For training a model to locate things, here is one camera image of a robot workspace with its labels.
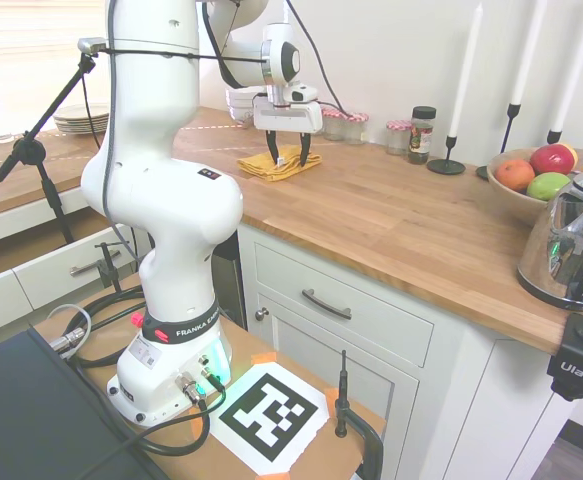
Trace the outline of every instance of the white candle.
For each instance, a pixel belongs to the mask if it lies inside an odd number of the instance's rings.
[[[562,100],[560,101],[560,106],[558,107],[558,113],[556,114],[555,121],[553,122],[554,132],[561,132],[564,126],[564,119],[569,111],[569,105],[571,105],[571,100],[573,100],[573,94],[575,93],[575,87],[578,85],[578,79],[580,78],[580,72],[583,67],[583,33],[582,38],[580,38],[580,43],[571,66],[571,71],[567,76],[567,82],[564,87],[564,93],[562,94]]]
[[[458,85],[458,93],[455,96],[455,105],[453,107],[453,117],[451,118],[451,127],[449,128],[449,136],[458,136],[458,126],[460,125],[460,115],[462,114],[462,106],[464,104],[464,97],[467,94],[467,87],[469,85],[469,76],[471,74],[471,66],[473,65],[473,57],[475,57],[475,48],[478,44],[478,34],[480,33],[480,26],[482,25],[482,4],[478,5],[473,13],[473,23],[471,25],[471,33],[469,34],[469,41],[467,42],[467,49],[464,53],[464,63],[462,64],[462,73],[460,74],[460,84]]]
[[[527,83],[529,69],[531,68],[531,60],[533,60],[533,53],[535,52],[535,47],[538,44],[540,28],[542,27],[542,20],[544,20],[544,12],[546,12],[546,10],[547,0],[536,0],[533,16],[531,17],[529,33],[527,34],[527,39],[524,43],[524,50],[522,51],[518,77],[515,80],[515,87],[513,88],[513,96],[511,97],[512,105],[520,105],[522,103],[524,86]]]

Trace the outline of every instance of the yellow cloth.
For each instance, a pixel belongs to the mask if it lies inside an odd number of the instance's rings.
[[[263,178],[267,182],[278,182],[289,178],[296,173],[303,172],[311,167],[315,167],[322,163],[322,157],[309,152],[307,163],[304,167],[300,166],[300,152],[299,146],[286,146],[279,149],[280,157],[284,158],[284,165],[276,167],[271,153],[261,153],[254,157],[242,158],[238,160],[238,166],[251,175]]]

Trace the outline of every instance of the window blinds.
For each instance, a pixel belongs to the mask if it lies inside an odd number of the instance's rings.
[[[78,39],[105,36],[104,24],[104,0],[0,0],[0,135],[35,124],[77,70]],[[97,63],[89,101],[106,102],[106,56]],[[65,105],[81,102],[78,87]]]

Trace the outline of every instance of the stainless steel kettle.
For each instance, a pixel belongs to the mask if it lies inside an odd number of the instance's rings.
[[[583,173],[558,192],[536,221],[518,280],[540,300],[583,311]]]

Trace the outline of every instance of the fruit bowl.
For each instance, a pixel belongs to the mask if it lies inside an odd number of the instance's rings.
[[[536,219],[540,213],[542,213],[542,210],[544,210],[544,208],[547,206],[548,202],[528,197],[523,193],[518,193],[514,190],[511,190],[509,187],[505,187],[500,182],[498,182],[498,180],[496,180],[494,174],[500,164],[506,162],[507,160],[521,158],[528,162],[531,158],[531,155],[536,150],[536,148],[521,148],[519,150],[511,150],[510,152],[505,152],[498,155],[493,160],[491,160],[491,163],[489,163],[487,166],[489,184],[491,185],[491,188],[493,188],[493,192],[495,193],[496,198],[500,201],[500,203],[506,206],[506,208],[514,217],[529,225],[530,227],[535,225]]]

